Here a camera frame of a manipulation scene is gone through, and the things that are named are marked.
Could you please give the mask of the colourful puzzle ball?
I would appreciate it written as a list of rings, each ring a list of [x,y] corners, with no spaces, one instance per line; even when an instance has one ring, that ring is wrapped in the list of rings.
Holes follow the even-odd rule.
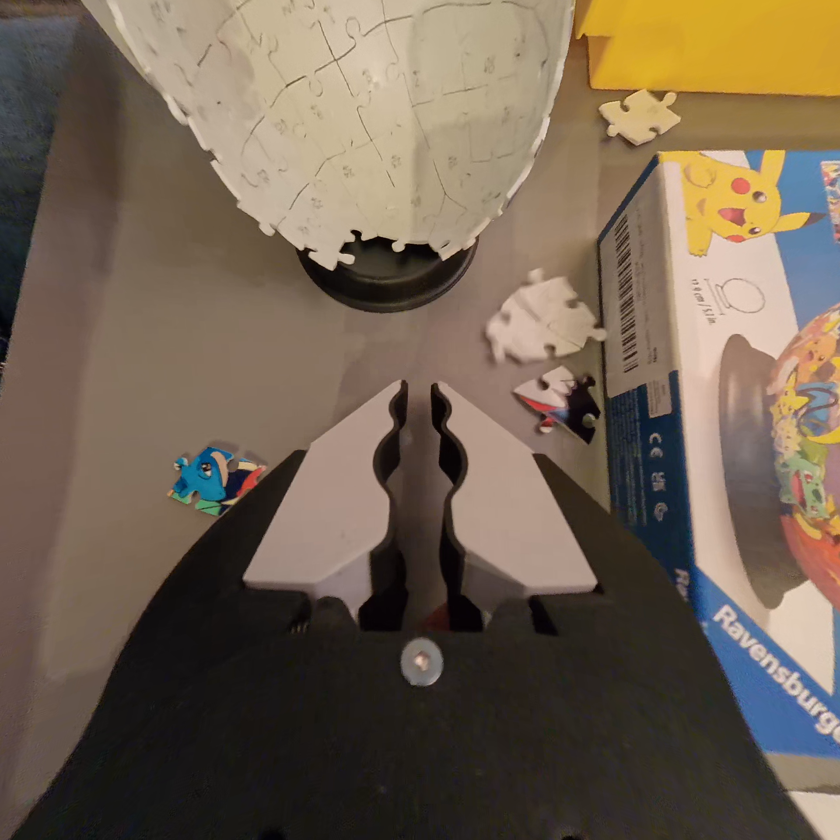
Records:
[[[332,270],[356,235],[441,259],[528,177],[567,1],[84,2],[237,201]]]

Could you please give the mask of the blue white puzzle box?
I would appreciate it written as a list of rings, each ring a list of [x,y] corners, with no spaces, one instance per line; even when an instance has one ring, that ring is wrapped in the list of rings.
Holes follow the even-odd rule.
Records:
[[[597,241],[612,511],[798,795],[838,795],[838,167],[659,153]]]

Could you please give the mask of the person's blue jeans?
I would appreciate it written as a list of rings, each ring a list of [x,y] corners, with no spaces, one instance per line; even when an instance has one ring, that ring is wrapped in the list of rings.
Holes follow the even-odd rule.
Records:
[[[1,370],[66,86],[79,18],[15,14],[1,23]]]

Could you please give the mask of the black red white puzzle piece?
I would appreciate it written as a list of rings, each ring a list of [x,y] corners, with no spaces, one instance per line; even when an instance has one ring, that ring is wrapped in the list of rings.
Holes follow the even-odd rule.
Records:
[[[513,389],[519,401],[540,416],[538,430],[549,434],[563,427],[589,445],[602,415],[593,396],[595,378],[577,375],[561,364]]]

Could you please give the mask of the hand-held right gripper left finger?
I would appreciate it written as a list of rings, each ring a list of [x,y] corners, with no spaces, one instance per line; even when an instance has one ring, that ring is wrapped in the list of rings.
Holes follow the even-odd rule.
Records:
[[[249,589],[332,597],[362,629],[401,628],[406,562],[387,482],[407,397],[394,381],[310,445],[245,571]]]

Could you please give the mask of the single white puzzle piece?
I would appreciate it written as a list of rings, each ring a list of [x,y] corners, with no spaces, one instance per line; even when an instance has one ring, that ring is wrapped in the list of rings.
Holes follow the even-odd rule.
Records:
[[[610,138],[620,137],[633,146],[651,142],[677,126],[681,117],[673,112],[677,94],[668,91],[661,98],[643,89],[624,100],[608,101],[598,112],[606,123]]]

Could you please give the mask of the white joined puzzle pieces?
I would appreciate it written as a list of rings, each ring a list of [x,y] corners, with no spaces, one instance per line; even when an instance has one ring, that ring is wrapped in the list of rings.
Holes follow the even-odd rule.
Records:
[[[194,458],[181,456],[173,464],[177,478],[167,496],[181,504],[220,517],[240,498],[257,487],[266,466],[236,458],[208,446]]]
[[[607,333],[566,277],[538,268],[488,320],[485,335],[496,363],[530,364],[573,355]]]

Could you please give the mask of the black round ball stand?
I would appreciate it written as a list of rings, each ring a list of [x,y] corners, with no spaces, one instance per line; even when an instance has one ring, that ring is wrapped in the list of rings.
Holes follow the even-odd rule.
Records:
[[[298,249],[297,256],[310,279],[332,299],[364,312],[404,312],[424,307],[452,290],[470,267],[478,243],[441,259],[429,245],[411,244],[394,251],[385,238],[354,240],[344,244],[338,262],[327,269],[315,262],[314,252]]]

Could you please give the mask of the yellow cardboard box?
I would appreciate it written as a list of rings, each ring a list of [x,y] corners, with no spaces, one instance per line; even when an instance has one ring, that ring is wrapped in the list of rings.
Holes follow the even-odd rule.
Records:
[[[580,1],[596,90],[832,98],[838,1]]]

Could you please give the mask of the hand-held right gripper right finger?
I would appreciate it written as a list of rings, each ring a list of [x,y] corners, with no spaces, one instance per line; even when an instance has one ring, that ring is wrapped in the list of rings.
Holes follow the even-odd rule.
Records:
[[[451,483],[439,544],[447,629],[480,632],[508,601],[598,586],[535,452],[443,382],[430,388]]]

